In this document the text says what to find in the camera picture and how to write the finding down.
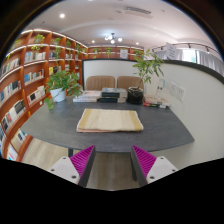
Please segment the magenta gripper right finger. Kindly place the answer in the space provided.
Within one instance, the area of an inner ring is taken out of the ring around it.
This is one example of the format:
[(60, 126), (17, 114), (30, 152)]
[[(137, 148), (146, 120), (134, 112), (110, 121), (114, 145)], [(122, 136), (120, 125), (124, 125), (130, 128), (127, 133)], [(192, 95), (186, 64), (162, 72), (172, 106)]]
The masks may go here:
[(145, 186), (177, 171), (177, 168), (164, 156), (156, 157), (133, 145), (131, 149), (133, 179)]

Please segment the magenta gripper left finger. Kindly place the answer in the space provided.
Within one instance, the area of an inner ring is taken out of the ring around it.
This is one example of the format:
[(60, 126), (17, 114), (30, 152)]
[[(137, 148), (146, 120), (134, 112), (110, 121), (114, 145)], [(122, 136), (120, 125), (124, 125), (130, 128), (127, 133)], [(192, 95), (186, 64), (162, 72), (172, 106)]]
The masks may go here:
[(87, 185), (94, 158), (95, 146), (92, 145), (71, 157), (61, 157), (48, 171), (81, 187)]

